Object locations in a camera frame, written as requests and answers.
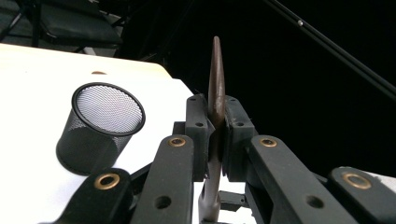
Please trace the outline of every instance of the black metal part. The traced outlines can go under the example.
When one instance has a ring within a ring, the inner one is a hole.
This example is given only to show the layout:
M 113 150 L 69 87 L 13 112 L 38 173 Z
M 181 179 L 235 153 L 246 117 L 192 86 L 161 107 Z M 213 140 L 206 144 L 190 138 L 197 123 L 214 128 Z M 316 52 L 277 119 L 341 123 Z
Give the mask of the black metal part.
M 240 207 L 249 208 L 245 194 L 220 190 L 219 196 L 221 199 L 220 210 L 236 212 Z
M 151 167 L 151 163 L 147 164 L 140 170 L 131 174 L 131 185 L 134 195 L 138 195 L 142 192 L 146 179 L 149 174 L 150 167 Z
M 245 146 L 257 135 L 248 114 L 240 102 L 232 96 L 226 96 L 223 174 L 230 182 L 246 181 L 247 153 Z
M 191 223 L 193 153 L 186 135 L 161 141 L 131 224 Z
M 351 167 L 332 170 L 332 194 L 359 223 L 396 223 L 396 194 L 378 179 Z
M 247 182 L 270 195 L 271 223 L 357 223 L 280 139 L 254 136 L 247 154 L 260 179 Z
M 185 134 L 194 143 L 193 180 L 202 182 L 205 178 L 208 158 L 209 136 L 214 127 L 207 119 L 207 101 L 203 94 L 196 94 L 187 99 Z
M 53 224 L 125 223 L 132 200 L 129 173 L 105 169 L 87 177 Z

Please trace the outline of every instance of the mesh pencil cup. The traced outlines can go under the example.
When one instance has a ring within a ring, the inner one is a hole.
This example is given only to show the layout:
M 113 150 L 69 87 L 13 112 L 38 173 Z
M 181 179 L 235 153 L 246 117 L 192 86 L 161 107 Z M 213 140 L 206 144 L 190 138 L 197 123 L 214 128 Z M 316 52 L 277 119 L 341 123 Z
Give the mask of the mesh pencil cup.
M 128 91 L 108 83 L 85 84 L 73 94 L 56 147 L 58 160 L 77 175 L 109 168 L 145 121 L 143 106 Z

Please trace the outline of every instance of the mesh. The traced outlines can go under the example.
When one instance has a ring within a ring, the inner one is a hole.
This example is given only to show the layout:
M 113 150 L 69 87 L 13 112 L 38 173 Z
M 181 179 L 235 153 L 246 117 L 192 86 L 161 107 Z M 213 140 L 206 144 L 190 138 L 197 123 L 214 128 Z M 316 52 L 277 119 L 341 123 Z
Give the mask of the mesh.
M 78 111 L 92 126 L 113 133 L 139 127 L 144 112 L 135 99 L 109 86 L 89 86 L 76 99 Z

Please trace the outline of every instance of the screw hole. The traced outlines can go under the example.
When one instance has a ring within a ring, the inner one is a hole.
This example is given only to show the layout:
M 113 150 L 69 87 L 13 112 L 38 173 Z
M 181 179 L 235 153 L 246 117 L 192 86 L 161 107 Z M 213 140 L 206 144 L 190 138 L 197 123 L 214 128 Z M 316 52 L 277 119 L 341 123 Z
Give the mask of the screw hole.
M 276 147 L 277 145 L 277 142 L 270 138 L 263 138 L 261 142 L 265 147 Z
M 120 176 L 117 174 L 99 175 L 94 182 L 97 189 L 112 189 L 120 182 Z
M 324 207 L 324 202 L 315 196 L 309 195 L 306 197 L 306 203 L 308 203 L 311 207 L 314 208 L 323 208 Z
M 155 200 L 155 207 L 157 209 L 164 209 L 171 205 L 172 201 L 168 196 L 161 196 Z

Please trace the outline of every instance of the rusty metal tool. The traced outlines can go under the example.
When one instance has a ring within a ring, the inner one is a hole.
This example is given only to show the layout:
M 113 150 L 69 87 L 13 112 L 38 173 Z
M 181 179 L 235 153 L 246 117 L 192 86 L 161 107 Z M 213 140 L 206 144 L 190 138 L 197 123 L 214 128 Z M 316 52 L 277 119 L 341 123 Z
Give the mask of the rusty metal tool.
M 213 39 L 212 61 L 210 68 L 209 91 L 207 97 L 207 116 L 215 131 L 210 135 L 207 171 L 208 178 L 198 199 L 200 221 L 216 222 L 219 218 L 220 198 L 219 180 L 221 173 L 222 135 L 225 125 L 224 70 L 220 41 Z

